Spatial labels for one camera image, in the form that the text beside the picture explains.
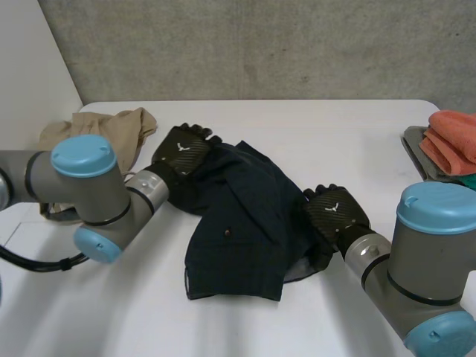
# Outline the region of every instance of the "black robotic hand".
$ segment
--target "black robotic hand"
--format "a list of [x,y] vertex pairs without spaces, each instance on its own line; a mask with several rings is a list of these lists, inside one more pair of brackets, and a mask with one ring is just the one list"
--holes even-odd
[[315,191],[307,189],[304,195],[308,202],[304,205],[314,229],[342,254],[348,242],[372,233],[370,222],[362,207],[344,187],[331,184],[317,186]]
[[183,123],[174,126],[152,156],[149,170],[161,177],[169,189],[169,202],[189,207],[197,197],[192,174],[203,164],[213,147],[222,142],[208,128]]
[[207,139],[212,134],[211,129],[197,124],[174,126],[154,152],[152,163],[166,164],[178,177],[189,175],[203,163],[212,147],[222,142],[218,136]]

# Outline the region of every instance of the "navy shirt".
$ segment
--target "navy shirt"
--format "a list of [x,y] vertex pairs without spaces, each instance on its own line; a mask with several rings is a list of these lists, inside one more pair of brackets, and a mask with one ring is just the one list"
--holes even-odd
[[195,195],[171,200],[203,216],[185,257],[190,299],[227,294],[279,300],[285,282],[327,267],[333,250],[303,212],[302,191],[247,143],[217,145],[191,180]]

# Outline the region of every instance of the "folded towel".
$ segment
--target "folded towel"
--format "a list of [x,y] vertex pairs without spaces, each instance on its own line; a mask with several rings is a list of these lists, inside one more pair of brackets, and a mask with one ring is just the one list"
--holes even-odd
[[419,147],[444,173],[450,176],[476,173],[476,164],[468,160],[435,130],[429,128],[425,136]]
[[446,175],[419,147],[425,138],[427,126],[410,126],[403,133],[402,143],[424,181],[459,183],[454,176]]
[[430,116],[430,127],[476,164],[476,115],[441,110]]

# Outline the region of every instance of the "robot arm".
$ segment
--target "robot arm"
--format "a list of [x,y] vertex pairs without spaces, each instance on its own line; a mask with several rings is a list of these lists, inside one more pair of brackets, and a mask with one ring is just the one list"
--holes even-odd
[[370,229],[344,188],[318,187],[305,194],[314,228],[335,243],[415,356],[464,357],[474,349],[476,322],[460,300],[475,269],[476,192],[439,182],[408,187],[397,209],[393,243]]
[[125,184],[110,143],[97,135],[69,138],[51,152],[0,151],[0,210],[18,202],[72,203],[83,220],[75,245],[112,263],[169,194],[187,196],[187,176],[221,143],[211,134],[198,125],[174,126],[152,164]]

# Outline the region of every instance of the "white table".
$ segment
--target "white table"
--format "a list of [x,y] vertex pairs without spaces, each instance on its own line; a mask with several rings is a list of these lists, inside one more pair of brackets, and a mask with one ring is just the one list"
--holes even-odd
[[[391,239],[396,204],[419,174],[400,144],[437,107],[421,100],[258,100],[93,103],[115,114],[143,106],[158,131],[136,170],[173,125],[208,126],[225,142],[247,141],[302,189],[346,186],[373,228]],[[76,253],[76,228],[46,222],[36,205],[0,214],[0,239],[27,257]],[[330,267],[284,286],[280,303],[252,297],[189,301],[184,255],[199,218],[163,206],[119,261],[35,274],[0,262],[0,354],[8,357],[411,356],[340,255]],[[470,277],[466,291],[475,291]],[[476,301],[463,299],[471,313]]]

